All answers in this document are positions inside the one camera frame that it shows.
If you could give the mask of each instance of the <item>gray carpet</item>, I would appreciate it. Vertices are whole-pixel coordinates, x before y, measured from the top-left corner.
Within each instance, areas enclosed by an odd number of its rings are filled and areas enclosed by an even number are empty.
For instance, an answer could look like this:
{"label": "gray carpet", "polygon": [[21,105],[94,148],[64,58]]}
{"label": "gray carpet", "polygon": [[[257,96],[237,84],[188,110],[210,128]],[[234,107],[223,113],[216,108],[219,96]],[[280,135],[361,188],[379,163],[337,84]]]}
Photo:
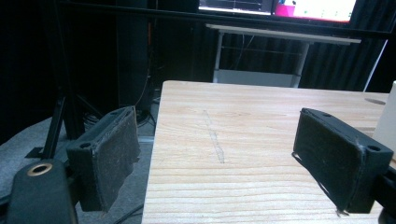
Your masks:
{"label": "gray carpet", "polygon": [[[158,105],[153,104],[151,114],[155,119],[158,115]],[[22,132],[16,134],[9,141],[0,146],[0,197],[11,192],[13,176],[25,165],[37,159],[25,159],[24,156],[34,147],[43,147],[47,138],[50,119],[43,120]],[[112,205],[108,213],[83,212],[79,204],[76,206],[79,223],[115,223],[139,205],[143,205],[146,196],[146,188],[149,177],[149,163],[151,159],[152,143],[154,135],[154,122],[147,120],[138,127],[141,154],[139,162],[134,164],[134,171],[129,175],[120,189],[119,197]],[[58,149],[65,147],[69,141],[66,139],[65,130],[61,130]],[[143,209],[125,219],[122,223],[141,223]]]}

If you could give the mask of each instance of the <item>black foam pad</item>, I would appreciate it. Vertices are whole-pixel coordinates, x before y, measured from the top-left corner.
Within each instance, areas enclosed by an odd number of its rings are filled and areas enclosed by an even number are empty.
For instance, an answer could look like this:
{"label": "black foam pad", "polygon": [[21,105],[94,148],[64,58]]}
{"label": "black foam pad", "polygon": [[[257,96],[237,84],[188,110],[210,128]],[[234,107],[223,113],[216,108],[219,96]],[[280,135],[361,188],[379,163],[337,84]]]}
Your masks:
{"label": "black foam pad", "polygon": [[393,154],[340,119],[307,108],[301,111],[293,151],[337,209],[350,213],[370,212],[373,184]]}
{"label": "black foam pad", "polygon": [[82,210],[108,211],[139,153],[131,106],[108,113],[70,145],[70,167],[83,185]]}

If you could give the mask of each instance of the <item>desk leg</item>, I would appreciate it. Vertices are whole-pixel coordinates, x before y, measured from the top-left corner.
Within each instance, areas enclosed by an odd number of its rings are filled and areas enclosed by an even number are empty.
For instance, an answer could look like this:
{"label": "desk leg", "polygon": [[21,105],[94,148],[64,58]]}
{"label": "desk leg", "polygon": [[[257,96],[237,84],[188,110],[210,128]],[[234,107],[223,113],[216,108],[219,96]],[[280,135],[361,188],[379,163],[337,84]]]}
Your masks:
{"label": "desk leg", "polygon": [[213,71],[213,83],[218,83],[219,82],[218,75],[219,75],[221,45],[222,45],[223,36],[224,36],[224,33],[219,32],[218,52],[216,54],[215,70]]}
{"label": "desk leg", "polygon": [[309,43],[309,42],[303,42],[303,45],[301,47],[301,49],[302,49],[301,56],[300,56],[299,62],[297,63],[296,69],[294,71],[294,76],[290,83],[290,86],[293,88],[298,88],[298,86],[300,84],[300,79],[301,79],[301,75],[303,73],[305,59],[306,59],[306,55],[308,54],[310,44],[311,43]]}

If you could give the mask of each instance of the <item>computer screen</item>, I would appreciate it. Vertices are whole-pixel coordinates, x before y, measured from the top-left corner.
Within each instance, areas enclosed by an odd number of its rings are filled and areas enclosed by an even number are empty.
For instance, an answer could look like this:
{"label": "computer screen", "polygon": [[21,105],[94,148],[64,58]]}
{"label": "computer screen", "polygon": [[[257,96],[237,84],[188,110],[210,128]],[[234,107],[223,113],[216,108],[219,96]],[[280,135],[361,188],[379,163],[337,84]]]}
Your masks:
{"label": "computer screen", "polygon": [[273,0],[200,0],[199,10],[251,15],[271,15]]}
{"label": "computer screen", "polygon": [[349,22],[356,0],[279,0],[275,15],[321,21]]}
{"label": "computer screen", "polygon": [[201,12],[349,22],[356,0],[200,0]]}

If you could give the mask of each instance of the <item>wooden table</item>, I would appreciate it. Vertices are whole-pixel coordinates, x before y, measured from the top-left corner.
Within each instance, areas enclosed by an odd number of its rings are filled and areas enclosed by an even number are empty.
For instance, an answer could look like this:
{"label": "wooden table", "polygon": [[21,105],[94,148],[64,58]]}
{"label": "wooden table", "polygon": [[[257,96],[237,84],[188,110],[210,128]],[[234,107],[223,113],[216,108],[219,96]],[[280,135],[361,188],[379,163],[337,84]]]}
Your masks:
{"label": "wooden table", "polygon": [[143,223],[377,223],[338,217],[291,155],[302,107],[372,135],[387,94],[167,81]]}

